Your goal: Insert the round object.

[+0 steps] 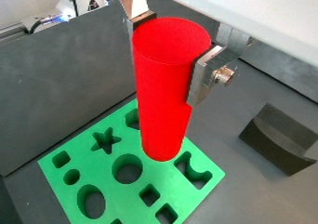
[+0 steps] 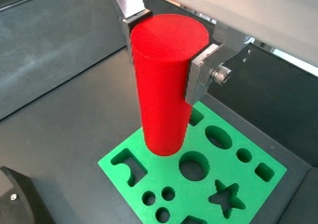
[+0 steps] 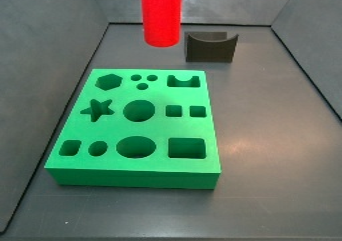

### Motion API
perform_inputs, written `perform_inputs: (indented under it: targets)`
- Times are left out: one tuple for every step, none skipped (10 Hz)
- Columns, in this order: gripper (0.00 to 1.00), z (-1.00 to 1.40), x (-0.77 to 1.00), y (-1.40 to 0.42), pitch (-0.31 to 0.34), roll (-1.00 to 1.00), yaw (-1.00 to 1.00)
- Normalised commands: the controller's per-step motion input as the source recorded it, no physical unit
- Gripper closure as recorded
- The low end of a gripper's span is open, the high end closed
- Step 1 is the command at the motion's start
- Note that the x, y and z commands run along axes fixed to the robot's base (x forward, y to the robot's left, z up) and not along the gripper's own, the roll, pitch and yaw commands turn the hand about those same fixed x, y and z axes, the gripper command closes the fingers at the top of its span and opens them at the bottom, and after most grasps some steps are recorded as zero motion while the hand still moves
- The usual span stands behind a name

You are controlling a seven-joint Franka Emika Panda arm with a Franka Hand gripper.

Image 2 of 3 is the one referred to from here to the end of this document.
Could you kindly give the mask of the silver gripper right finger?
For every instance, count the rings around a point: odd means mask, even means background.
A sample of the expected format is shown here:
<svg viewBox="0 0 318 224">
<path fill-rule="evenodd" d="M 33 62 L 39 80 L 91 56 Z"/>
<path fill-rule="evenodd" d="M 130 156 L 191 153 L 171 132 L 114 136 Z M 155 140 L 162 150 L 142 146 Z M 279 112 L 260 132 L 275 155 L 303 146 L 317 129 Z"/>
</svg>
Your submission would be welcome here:
<svg viewBox="0 0 318 224">
<path fill-rule="evenodd" d="M 190 62 L 186 84 L 186 102 L 190 105 L 202 99 L 212 83 L 222 86 L 228 80 L 231 70 L 224 62 L 246 47 L 248 35 L 218 22 L 212 39 L 215 42 L 203 48 Z"/>
</svg>

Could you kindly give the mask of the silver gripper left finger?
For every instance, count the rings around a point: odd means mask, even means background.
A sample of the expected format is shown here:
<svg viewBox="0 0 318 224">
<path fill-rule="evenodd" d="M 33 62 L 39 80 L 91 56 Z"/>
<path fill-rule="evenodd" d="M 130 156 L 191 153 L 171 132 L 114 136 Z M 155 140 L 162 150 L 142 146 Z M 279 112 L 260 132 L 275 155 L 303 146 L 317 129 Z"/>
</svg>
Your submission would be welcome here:
<svg viewBox="0 0 318 224">
<path fill-rule="evenodd" d="M 128 52 L 132 52 L 131 33 L 138 23 L 152 16 L 152 12 L 146 9 L 143 0 L 115 0 L 115 9 L 119 15 L 122 32 L 126 37 Z"/>
</svg>

